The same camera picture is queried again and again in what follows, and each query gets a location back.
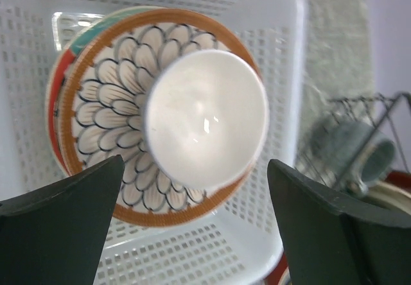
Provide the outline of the white bottom plate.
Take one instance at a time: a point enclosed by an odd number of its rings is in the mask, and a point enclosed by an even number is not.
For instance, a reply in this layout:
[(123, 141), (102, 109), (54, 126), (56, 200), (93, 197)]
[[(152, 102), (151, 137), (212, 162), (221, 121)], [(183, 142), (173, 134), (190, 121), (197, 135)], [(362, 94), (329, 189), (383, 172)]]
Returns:
[(189, 10), (156, 6), (114, 12), (89, 27), (59, 99), (55, 149), (69, 175), (120, 155), (124, 175), (114, 217), (168, 227), (195, 220), (228, 200), (237, 179), (216, 190), (171, 181), (143, 135), (143, 109), (156, 77), (178, 57), (202, 49), (229, 51), (256, 63), (241, 40), (218, 21)]

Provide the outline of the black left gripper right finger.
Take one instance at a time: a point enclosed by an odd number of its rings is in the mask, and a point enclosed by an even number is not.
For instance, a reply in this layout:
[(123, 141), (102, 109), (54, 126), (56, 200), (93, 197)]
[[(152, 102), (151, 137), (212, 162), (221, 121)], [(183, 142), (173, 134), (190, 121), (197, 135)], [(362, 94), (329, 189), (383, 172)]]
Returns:
[(410, 284), (410, 215), (365, 203), (270, 160), (292, 284)]

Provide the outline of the white top bowl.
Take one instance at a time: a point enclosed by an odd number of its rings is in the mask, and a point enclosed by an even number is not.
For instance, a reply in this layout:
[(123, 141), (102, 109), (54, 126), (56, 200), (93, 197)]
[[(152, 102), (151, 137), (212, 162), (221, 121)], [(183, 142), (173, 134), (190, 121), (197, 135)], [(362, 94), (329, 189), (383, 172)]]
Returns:
[(266, 90), (257, 72), (227, 51), (196, 51), (159, 75), (146, 102), (151, 156), (172, 181), (219, 189), (257, 161), (269, 126)]

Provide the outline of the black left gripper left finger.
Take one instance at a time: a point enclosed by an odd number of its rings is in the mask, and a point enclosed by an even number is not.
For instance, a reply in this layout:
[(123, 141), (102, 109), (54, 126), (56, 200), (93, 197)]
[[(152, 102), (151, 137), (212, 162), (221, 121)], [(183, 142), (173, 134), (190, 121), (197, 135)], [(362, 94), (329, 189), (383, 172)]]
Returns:
[(1, 284), (92, 284), (124, 168), (116, 155), (1, 201)]

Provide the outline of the red teal flower plate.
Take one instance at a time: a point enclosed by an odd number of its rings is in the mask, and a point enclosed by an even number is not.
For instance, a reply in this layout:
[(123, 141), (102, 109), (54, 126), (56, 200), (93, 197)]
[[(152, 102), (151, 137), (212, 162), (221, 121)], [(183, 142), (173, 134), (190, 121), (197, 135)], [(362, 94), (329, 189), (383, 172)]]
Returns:
[(46, 87), (45, 124), (54, 159), (65, 175), (68, 175), (69, 172), (64, 164), (58, 144), (57, 118), (58, 99), (60, 97), (60, 93), (62, 92), (64, 81), (69, 74), (70, 67), (86, 45), (88, 45), (92, 39), (99, 35), (100, 32), (106, 30), (125, 17), (156, 9), (158, 9), (157, 6), (133, 6), (130, 8), (117, 10), (108, 15), (104, 15), (103, 17), (94, 17), (91, 14), (88, 15), (85, 13), (80, 19), (82, 21), (90, 19), (91, 24), (80, 28), (74, 37), (62, 48), (59, 56), (57, 57), (52, 71), (50, 72), (48, 85)]

